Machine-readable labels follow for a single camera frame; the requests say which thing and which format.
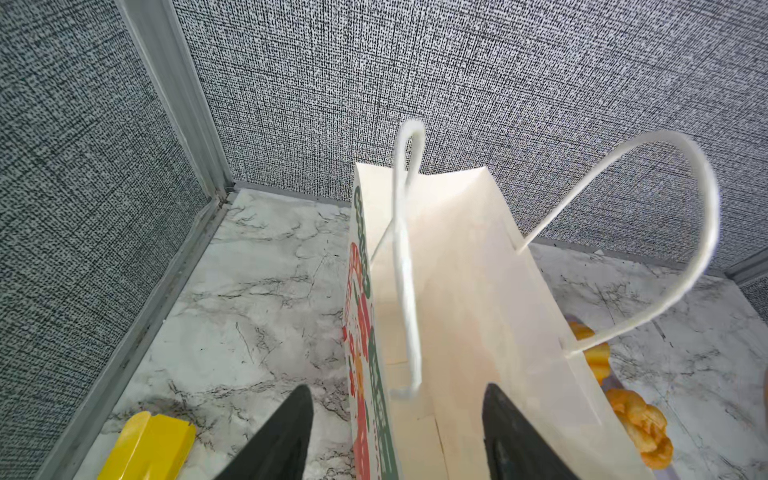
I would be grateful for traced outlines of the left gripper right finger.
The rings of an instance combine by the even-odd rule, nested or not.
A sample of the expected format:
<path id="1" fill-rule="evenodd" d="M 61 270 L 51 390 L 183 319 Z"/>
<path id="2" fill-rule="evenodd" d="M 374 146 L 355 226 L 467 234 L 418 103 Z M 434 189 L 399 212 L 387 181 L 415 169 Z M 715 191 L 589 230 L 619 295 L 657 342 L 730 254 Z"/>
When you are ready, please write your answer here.
<path id="1" fill-rule="evenodd" d="M 577 479 L 495 383 L 486 386 L 482 422 L 491 479 Z"/>

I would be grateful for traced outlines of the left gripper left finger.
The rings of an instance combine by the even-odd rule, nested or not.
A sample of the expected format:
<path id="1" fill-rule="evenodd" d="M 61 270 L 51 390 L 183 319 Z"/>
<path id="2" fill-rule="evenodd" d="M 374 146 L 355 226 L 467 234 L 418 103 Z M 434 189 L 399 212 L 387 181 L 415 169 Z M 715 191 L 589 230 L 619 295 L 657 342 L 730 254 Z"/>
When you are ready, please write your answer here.
<path id="1" fill-rule="evenodd" d="M 302 479 L 313 416 L 311 391 L 299 385 L 216 479 Z"/>

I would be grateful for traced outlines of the white paper bag with flower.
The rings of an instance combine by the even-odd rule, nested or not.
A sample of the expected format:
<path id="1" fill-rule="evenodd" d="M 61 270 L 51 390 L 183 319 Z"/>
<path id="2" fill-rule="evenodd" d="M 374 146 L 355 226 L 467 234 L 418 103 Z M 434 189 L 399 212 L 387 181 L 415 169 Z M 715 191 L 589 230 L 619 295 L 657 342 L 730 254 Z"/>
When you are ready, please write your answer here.
<path id="1" fill-rule="evenodd" d="M 401 124 L 391 167 L 355 167 L 343 309 L 358 479 L 491 479 L 482 405 L 497 384 L 577 479 L 652 479 L 583 352 L 677 303 L 717 245 L 720 194 L 704 152 L 672 131 L 606 155 L 582 191 L 624 154 L 676 147 L 702 200 L 698 245 L 662 297 L 577 340 L 486 168 L 423 175 L 425 127 Z"/>

